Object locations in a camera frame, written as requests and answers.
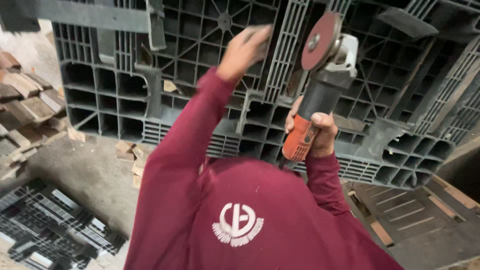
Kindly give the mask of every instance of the grinding disc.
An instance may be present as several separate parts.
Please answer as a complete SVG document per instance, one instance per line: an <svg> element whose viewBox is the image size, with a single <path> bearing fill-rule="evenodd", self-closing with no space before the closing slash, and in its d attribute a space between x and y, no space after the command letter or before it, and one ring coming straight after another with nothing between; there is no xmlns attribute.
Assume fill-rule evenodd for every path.
<svg viewBox="0 0 480 270"><path fill-rule="evenodd" d="M317 69L335 52L337 40L340 37L342 19L336 12L325 12L318 22L313 26L308 35L307 43L303 47L301 55L301 66L304 70ZM309 41L317 35L318 43L309 50Z"/></svg>

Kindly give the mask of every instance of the orange grinder handle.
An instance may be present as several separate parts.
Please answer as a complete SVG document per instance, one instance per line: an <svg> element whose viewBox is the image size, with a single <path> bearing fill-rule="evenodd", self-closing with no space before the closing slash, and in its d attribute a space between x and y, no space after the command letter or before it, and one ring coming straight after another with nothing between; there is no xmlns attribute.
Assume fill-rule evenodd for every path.
<svg viewBox="0 0 480 270"><path fill-rule="evenodd" d="M288 134L282 153L290 161L305 160L320 129L312 124L312 114L330 114L340 98L341 88L311 80L294 118L294 128Z"/></svg>

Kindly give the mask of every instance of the hand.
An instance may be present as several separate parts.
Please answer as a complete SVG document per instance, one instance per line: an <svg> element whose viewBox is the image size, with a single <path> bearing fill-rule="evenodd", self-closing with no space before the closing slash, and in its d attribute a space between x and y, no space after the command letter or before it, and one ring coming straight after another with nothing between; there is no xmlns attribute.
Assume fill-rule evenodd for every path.
<svg viewBox="0 0 480 270"><path fill-rule="evenodd" d="M228 43L216 74L225 81L238 82L248 68L265 58L271 25L247 27Z"/></svg>
<svg viewBox="0 0 480 270"><path fill-rule="evenodd" d="M287 134L294 128L293 118L297 115L302 99L303 96L300 96L297 101L293 103L292 109L288 113L287 119L285 120L285 132ZM316 112L312 115L312 124L319 127L321 130L312 144L310 154L316 158L331 155L333 153L335 135L338 132L338 127L333 121L333 114L330 113L330 115L328 115Z"/></svg>

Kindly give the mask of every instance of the white logo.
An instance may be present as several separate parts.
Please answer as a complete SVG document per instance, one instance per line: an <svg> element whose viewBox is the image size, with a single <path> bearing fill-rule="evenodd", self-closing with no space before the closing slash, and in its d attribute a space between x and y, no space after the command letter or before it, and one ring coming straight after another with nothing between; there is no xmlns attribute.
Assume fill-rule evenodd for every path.
<svg viewBox="0 0 480 270"><path fill-rule="evenodd" d="M255 222L255 211L245 204L242 205L241 208L247 212L247 214L240 215L240 204L237 203L233 206L233 219L232 225L230 226L225 220L225 213L230 208L232 208L232 203L227 203L223 207L220 212L220 222L213 223L212 225L213 232L222 243L230 243L233 247L241 246L250 242L259 233L264 224L264 219L257 218ZM243 228L239 228L240 221L248 222Z"/></svg>

